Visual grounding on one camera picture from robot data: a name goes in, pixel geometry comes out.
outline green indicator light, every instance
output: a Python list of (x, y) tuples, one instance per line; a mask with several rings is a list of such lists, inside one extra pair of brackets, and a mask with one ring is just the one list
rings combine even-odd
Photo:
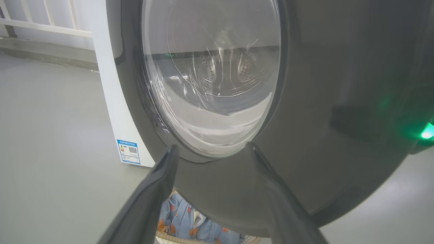
[(431, 123), (428, 123), (427, 127), (425, 127), (425, 130), (422, 131), (421, 137), (423, 139), (430, 139), (430, 138), (434, 137), (434, 125), (432, 125)]

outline energy label sticker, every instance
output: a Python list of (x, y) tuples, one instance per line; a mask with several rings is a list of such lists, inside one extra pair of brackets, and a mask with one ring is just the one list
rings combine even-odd
[(138, 157), (137, 143), (118, 140), (118, 147), (121, 153), (121, 160), (125, 163), (140, 164)]

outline washing machine door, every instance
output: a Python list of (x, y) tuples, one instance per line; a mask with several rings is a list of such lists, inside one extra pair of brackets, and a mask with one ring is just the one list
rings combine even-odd
[(143, 142), (154, 160), (177, 144), (175, 187), (234, 231), (268, 236), (246, 142), (322, 226), (382, 184), (433, 115), (427, 1), (107, 1)]

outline gray floor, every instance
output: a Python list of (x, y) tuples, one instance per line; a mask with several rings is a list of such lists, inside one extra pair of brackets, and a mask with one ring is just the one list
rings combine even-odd
[(0, 56), (0, 243), (96, 243), (148, 168), (120, 162), (99, 74)]
[[(0, 56), (1, 244), (95, 243), (148, 172), (120, 162), (98, 73)], [(331, 244), (431, 244), (433, 176), (434, 148), (410, 156), (321, 231)]]

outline white wall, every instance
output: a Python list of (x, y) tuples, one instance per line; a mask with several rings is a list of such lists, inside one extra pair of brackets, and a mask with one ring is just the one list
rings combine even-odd
[[(27, 2), (33, 22), (48, 25), (49, 21), (45, 11), (44, 1), (27, 0)], [(24, 15), (24, 11), (21, 7), (21, 1), (5, 0), (5, 4), (11, 19), (26, 21), (26, 16)], [(74, 6), (76, 10), (78, 28), (81, 30), (90, 31), (87, 0), (74, 0)], [(68, 0), (49, 1), (49, 7), (51, 9), (56, 26), (73, 28), (71, 15), (69, 13)], [(14, 27), (14, 29), (15, 34), (21, 39), (29, 39), (94, 50), (93, 41), (91, 38), (71, 36), (22, 27)]]

